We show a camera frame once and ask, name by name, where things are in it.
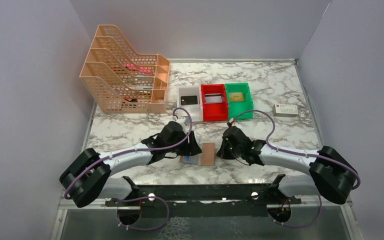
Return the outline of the light blue credit card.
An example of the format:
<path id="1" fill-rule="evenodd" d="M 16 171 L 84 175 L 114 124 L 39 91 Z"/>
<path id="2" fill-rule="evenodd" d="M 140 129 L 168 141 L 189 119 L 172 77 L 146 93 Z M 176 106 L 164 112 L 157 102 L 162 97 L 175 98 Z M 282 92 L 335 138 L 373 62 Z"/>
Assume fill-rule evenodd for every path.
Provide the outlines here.
<path id="1" fill-rule="evenodd" d="M 198 165 L 200 163 L 199 156 L 183 156 L 182 162 L 185 164 Z"/>

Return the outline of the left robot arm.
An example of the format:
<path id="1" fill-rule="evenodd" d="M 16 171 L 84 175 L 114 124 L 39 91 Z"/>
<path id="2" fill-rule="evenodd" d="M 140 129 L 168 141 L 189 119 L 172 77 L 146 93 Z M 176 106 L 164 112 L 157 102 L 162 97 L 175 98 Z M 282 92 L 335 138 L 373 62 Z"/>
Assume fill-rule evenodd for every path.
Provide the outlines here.
<path id="1" fill-rule="evenodd" d="M 124 170 L 147 166 L 174 153 L 177 156 L 196 156 L 202 153 L 192 126 L 178 119 L 167 123 L 161 132 L 143 139 L 134 146 L 101 157 L 93 148 L 87 148 L 61 174 L 63 197 L 83 208 L 98 198 L 117 198 L 124 205 L 137 200 L 137 191 L 125 177 L 114 183 L 109 178 Z"/>

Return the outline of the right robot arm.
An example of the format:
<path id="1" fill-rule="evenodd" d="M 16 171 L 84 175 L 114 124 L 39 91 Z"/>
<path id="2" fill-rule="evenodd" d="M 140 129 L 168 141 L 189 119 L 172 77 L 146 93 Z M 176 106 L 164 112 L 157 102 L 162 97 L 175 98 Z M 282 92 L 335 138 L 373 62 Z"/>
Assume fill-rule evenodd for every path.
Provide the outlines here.
<path id="1" fill-rule="evenodd" d="M 356 170 L 332 147 L 323 146 L 321 150 L 280 148 L 266 140 L 251 140 L 236 126 L 224 131 L 216 155 L 224 160 L 241 158 L 249 165 L 277 166 L 299 172 L 275 179 L 268 196 L 276 204 L 288 197 L 309 195 L 342 205 L 358 180 Z"/>

